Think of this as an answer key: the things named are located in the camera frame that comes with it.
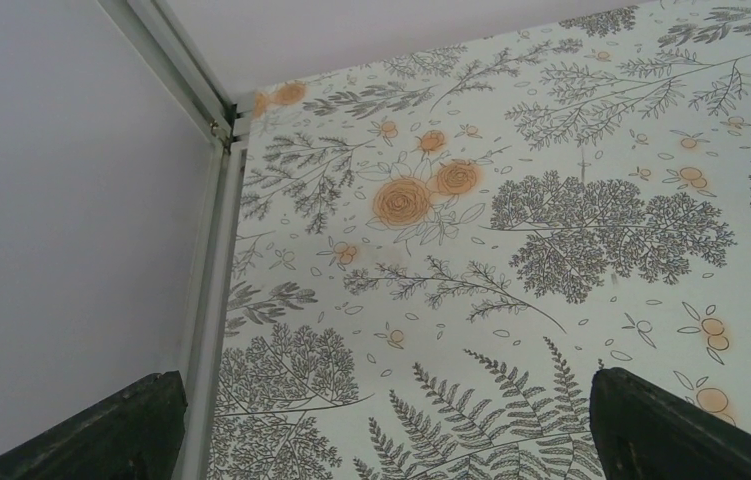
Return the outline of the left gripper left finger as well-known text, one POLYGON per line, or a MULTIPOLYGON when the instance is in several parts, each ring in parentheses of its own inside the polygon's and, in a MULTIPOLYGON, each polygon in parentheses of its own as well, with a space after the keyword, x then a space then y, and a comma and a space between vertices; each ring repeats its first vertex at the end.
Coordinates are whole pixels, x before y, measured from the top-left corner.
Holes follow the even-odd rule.
POLYGON ((179 372, 149 374, 0 455, 0 479, 170 479, 187 406, 179 372))

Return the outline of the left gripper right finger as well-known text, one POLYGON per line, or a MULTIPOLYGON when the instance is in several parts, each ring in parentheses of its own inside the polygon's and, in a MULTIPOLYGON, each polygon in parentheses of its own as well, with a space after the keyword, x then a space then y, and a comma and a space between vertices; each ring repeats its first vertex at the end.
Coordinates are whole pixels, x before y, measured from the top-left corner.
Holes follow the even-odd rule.
POLYGON ((607 479, 751 480, 751 434, 626 369, 595 372, 589 420, 607 479))

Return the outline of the floral patterned table mat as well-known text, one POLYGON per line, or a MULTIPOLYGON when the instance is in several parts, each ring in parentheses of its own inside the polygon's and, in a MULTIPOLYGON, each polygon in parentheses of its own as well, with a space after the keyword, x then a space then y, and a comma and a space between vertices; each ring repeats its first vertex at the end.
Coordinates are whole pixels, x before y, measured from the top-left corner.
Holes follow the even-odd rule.
POLYGON ((593 373, 751 433, 751 1, 255 94, 207 479, 599 479, 593 373))

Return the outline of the aluminium corner post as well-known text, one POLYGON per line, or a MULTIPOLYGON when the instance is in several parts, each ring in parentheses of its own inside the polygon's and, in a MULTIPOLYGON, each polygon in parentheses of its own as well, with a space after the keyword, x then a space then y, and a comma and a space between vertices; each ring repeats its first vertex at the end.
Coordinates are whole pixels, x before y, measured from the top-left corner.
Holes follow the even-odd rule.
POLYGON ((101 5, 213 147, 177 363, 186 409, 173 470, 176 479, 204 479, 252 103, 233 100, 224 91, 171 2, 104 1, 101 5))

